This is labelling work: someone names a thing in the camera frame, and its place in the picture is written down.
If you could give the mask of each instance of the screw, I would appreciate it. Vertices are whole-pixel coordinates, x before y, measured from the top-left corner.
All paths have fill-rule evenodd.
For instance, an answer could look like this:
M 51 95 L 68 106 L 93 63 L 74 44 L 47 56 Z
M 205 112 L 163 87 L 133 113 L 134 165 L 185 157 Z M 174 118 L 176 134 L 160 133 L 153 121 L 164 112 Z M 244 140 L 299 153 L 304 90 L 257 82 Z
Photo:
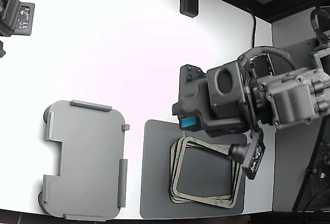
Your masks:
M 249 68 L 249 69 L 254 68 L 254 63 L 250 63 L 250 64 L 247 66 L 247 68 Z
M 305 122 L 306 122 L 307 124 L 310 124 L 310 123 L 311 123 L 311 118 L 309 117 L 309 118 L 305 119 Z
M 260 91 L 263 91 L 263 90 L 265 90 L 265 88 L 266 88 L 266 84 L 265 83 L 261 83 L 260 86 L 259 86 L 259 90 Z

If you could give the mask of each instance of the bolt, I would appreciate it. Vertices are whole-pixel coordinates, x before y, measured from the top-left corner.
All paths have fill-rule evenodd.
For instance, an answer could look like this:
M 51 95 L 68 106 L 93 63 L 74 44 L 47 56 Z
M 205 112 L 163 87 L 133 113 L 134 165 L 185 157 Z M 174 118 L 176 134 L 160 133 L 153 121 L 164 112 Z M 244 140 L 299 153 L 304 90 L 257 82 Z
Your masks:
M 305 122 L 306 122 L 307 124 L 310 124 L 310 123 L 311 123 L 311 118 L 309 117 L 309 118 L 305 119 Z

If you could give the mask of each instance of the black cable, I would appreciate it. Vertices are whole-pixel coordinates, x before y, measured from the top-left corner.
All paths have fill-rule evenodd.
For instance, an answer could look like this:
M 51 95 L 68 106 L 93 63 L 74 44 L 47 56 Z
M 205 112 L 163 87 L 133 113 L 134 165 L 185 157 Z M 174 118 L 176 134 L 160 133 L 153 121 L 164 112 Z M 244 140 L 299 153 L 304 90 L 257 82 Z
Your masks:
M 252 47 L 251 47 L 251 48 L 253 48 L 255 46 L 255 41 L 256 41 L 257 19 L 256 19 L 256 16 L 252 13 L 251 9 L 249 9 L 248 7 L 245 7 L 245 9 L 251 14 L 251 16 L 253 18 Z
M 301 213 L 301 216 L 300 216 L 300 222 L 301 222 L 301 223 L 303 223 L 303 220 L 304 220 L 304 214 L 305 214 L 305 212 L 306 212 L 308 206 L 311 204 L 311 202 L 313 202 L 313 200 L 314 200 L 315 198 L 317 198 L 317 196 L 319 196 L 319 195 L 322 193 L 322 191 L 324 191 L 324 190 L 329 186 L 329 184 L 330 184 L 330 181 L 329 181 L 325 186 L 323 186 L 318 192 L 316 192 L 315 195 L 314 195 L 314 196 L 309 200 L 309 202 L 306 204 L 306 206 L 304 207 L 304 209 L 303 209 L 303 211 L 302 211 L 302 213 Z
M 316 24 L 316 16 L 318 14 L 327 18 L 328 20 L 330 20 L 330 14 L 328 14 L 328 12 L 326 12 L 324 9 L 320 9 L 320 8 L 313 10 L 310 14 L 310 22 L 314 30 L 314 33 L 318 38 L 320 44 L 324 45 L 327 44 L 330 39 L 324 32 L 321 31 L 320 27 Z

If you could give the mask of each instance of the gray wall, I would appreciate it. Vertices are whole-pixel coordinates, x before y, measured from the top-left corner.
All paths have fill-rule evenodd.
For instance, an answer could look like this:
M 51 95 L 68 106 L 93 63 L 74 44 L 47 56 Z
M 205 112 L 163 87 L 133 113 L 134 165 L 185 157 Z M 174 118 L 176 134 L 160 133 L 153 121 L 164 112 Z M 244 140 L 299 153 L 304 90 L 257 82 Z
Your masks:
M 310 25 L 310 13 L 307 9 L 272 24 L 273 45 L 283 47 L 315 37 Z

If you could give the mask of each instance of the white table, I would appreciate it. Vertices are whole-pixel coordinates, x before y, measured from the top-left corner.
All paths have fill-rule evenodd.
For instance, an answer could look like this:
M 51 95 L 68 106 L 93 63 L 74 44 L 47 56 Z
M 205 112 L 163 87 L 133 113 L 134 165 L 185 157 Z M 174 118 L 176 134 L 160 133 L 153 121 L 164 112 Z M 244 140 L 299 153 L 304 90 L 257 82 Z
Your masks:
M 193 19 L 180 14 L 179 0 L 21 1 L 36 9 L 31 37 L 2 39 L 0 209 L 42 214 L 42 177 L 58 174 L 60 149 L 44 140 L 42 115 L 58 100 L 77 99 L 113 106 L 131 125 L 126 208 L 117 218 L 140 219 L 145 122 L 177 122 L 171 108 L 182 65 L 206 71 L 249 49 L 250 15 L 219 0 L 200 0 Z M 272 44 L 267 22 L 258 20 L 256 44 Z M 256 179 L 246 180 L 243 213 L 272 207 L 273 128 L 265 135 L 266 154 Z

